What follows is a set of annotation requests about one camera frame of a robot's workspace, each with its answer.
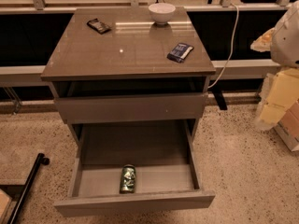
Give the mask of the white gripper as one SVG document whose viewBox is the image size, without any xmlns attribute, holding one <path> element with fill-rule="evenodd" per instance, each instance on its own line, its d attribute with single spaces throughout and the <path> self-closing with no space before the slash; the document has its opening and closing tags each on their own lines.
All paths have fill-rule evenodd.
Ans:
<svg viewBox="0 0 299 224">
<path fill-rule="evenodd" d="M 252 42 L 250 48 L 258 52 L 270 50 L 275 29 L 271 28 Z M 263 130 L 275 127 L 287 110 L 299 99 L 299 69 L 288 68 L 267 74 L 260 92 L 255 125 Z"/>
</svg>

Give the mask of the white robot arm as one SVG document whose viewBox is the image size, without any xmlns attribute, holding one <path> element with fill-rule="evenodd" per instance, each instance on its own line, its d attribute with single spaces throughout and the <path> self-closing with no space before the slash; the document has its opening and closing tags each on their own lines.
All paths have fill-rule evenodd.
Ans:
<svg viewBox="0 0 299 224">
<path fill-rule="evenodd" d="M 275 127 L 287 110 L 299 99 L 299 1 L 294 2 L 271 28 L 251 46 L 269 51 L 273 62 L 281 66 L 276 74 L 267 74 L 257 107 L 256 126 L 261 130 Z"/>
</svg>

